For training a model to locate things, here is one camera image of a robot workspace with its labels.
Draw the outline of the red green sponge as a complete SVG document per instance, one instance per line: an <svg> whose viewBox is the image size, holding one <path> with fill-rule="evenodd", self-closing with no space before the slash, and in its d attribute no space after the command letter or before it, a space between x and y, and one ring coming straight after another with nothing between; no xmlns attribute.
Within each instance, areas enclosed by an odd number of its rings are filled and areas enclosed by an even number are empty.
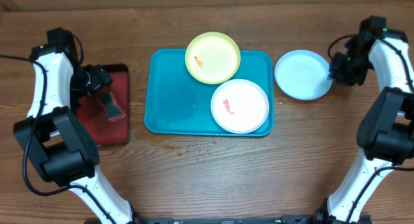
<svg viewBox="0 0 414 224"><path fill-rule="evenodd" d="M124 111L118 105L112 92L104 93L99 101L106 110L108 121L114 122L125 117Z"/></svg>

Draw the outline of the light blue plate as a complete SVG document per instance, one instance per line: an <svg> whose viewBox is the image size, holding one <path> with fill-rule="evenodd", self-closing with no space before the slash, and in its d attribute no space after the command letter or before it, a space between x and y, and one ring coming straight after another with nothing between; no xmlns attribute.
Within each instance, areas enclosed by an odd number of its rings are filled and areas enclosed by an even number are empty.
<svg viewBox="0 0 414 224"><path fill-rule="evenodd" d="M274 77L286 95L302 101L317 100L332 86L328 62L309 50L293 50L280 57Z"/></svg>

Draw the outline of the yellow-green plate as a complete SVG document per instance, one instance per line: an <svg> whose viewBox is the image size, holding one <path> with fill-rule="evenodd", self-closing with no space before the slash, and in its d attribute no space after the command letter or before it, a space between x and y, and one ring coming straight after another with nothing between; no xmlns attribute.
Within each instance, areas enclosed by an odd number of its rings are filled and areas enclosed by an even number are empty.
<svg viewBox="0 0 414 224"><path fill-rule="evenodd" d="M226 34L206 32L189 43L184 58L194 79L205 84L221 84L236 74L241 63L241 51Z"/></svg>

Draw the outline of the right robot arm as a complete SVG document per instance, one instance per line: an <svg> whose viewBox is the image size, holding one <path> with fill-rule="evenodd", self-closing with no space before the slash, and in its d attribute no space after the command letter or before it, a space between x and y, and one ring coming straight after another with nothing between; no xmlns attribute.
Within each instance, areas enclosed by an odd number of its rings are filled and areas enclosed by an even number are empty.
<svg viewBox="0 0 414 224"><path fill-rule="evenodd" d="M362 119L358 154L338 189L304 223L370 223L361 211L382 180L413 158L413 69L408 38L370 16L357 34L345 35L346 53L330 54L329 76L342 85L363 85L374 70L380 94Z"/></svg>

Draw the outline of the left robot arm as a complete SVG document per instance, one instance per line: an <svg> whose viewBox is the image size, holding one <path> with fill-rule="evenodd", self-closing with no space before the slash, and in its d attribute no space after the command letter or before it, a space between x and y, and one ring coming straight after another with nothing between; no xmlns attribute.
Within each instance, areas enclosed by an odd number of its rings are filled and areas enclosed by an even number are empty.
<svg viewBox="0 0 414 224"><path fill-rule="evenodd" d="M76 194L99 223L138 223L100 168L100 146L129 140L129 73L124 64L84 65L80 40L55 28L34 47L34 97L13 133L31 164L58 192Z"/></svg>

